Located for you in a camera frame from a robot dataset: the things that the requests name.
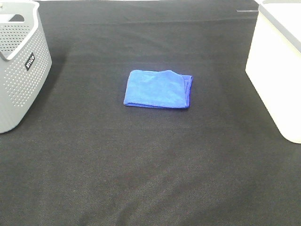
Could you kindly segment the blue microfiber towel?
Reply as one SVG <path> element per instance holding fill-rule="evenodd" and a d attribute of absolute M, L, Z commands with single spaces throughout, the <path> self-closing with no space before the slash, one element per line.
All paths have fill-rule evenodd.
<path fill-rule="evenodd" d="M 193 77 L 171 70 L 133 70 L 127 80 L 123 104 L 146 108 L 186 109 L 190 106 Z"/>

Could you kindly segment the black table cloth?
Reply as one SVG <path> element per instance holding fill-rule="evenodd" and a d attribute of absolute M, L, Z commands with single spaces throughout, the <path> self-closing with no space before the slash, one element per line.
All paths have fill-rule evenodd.
<path fill-rule="evenodd" d="M 0 137 L 3 226 L 298 226 L 301 146 L 245 73 L 252 0 L 42 1 L 52 67 Z M 186 109 L 123 104 L 133 70 Z"/>

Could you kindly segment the white plastic bin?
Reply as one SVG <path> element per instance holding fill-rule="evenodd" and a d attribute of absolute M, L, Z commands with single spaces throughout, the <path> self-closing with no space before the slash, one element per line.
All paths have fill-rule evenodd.
<path fill-rule="evenodd" d="M 301 2 L 261 0 L 246 74 L 281 135 L 301 142 Z"/>

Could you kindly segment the grey perforated plastic basket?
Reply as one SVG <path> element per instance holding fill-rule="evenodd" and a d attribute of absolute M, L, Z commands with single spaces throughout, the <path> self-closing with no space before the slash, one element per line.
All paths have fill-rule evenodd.
<path fill-rule="evenodd" d="M 14 129 L 39 94 L 52 65 L 39 15 L 32 0 L 2 0 L 0 14 L 23 21 L 0 22 L 0 131 Z"/>

